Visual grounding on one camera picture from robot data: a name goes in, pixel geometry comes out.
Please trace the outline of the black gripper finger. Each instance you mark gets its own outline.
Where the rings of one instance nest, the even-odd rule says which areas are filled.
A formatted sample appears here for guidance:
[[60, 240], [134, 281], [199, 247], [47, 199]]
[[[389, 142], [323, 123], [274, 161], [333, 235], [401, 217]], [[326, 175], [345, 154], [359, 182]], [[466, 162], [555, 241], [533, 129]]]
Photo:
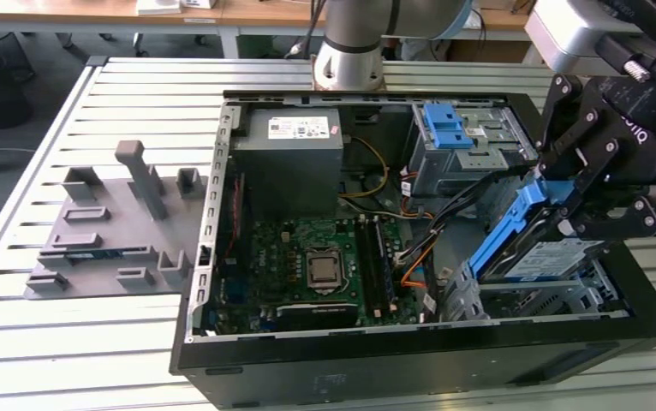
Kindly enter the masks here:
[[656, 193], [651, 186], [607, 183], [573, 190], [557, 214], [584, 240], [656, 236]]
[[592, 88], [573, 75], [555, 75], [536, 136], [537, 170], [547, 182], [571, 186], [568, 201], [584, 199], [620, 154], [608, 125], [608, 109]]

